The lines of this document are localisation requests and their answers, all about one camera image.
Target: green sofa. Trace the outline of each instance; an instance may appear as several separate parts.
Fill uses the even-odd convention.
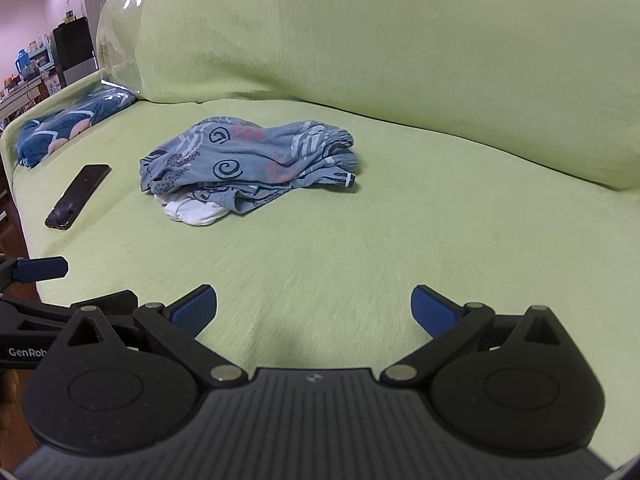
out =
[[[372,367],[428,341],[426,283],[502,313],[548,304],[606,391],[593,449],[640,447],[640,0],[108,0],[101,73],[10,125],[2,158],[42,299],[217,291],[200,341],[253,370]],[[96,78],[140,101],[29,170],[15,139]],[[138,162],[207,116],[348,129],[352,190],[294,190],[212,226],[171,222]],[[113,172],[68,232],[82,166]]]

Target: phone screen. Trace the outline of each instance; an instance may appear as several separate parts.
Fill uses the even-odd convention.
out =
[[[52,229],[69,229],[110,171],[108,164],[87,164],[82,168],[51,210],[44,225]]]

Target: blue kettle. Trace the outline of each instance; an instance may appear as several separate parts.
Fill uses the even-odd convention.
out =
[[[18,52],[18,59],[15,60],[15,67],[17,68],[18,73],[22,74],[22,70],[24,70],[24,67],[26,67],[29,63],[29,54],[27,54],[27,52],[22,49],[20,52]]]

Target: blue blanket in plastic bag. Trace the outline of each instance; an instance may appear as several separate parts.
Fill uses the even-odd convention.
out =
[[[76,135],[124,110],[135,100],[124,88],[109,88],[88,94],[70,108],[28,121],[16,145],[19,164],[33,168]]]

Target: white desk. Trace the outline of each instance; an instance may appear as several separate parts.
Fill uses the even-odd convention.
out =
[[[39,94],[38,85],[42,83],[42,76],[31,81],[22,82],[0,101],[0,121],[17,112],[23,106],[31,103]]]

